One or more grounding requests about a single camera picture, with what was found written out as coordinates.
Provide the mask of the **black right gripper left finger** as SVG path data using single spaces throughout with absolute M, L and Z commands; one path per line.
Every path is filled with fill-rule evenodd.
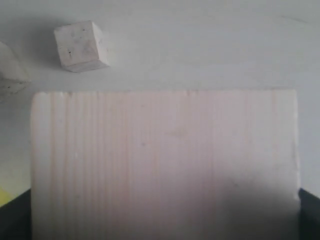
M 32 239 L 30 189 L 0 208 L 0 239 Z

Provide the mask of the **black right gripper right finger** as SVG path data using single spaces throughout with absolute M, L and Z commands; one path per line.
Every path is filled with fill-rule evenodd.
M 299 239 L 320 240 L 320 199 L 301 188 L 300 198 Z

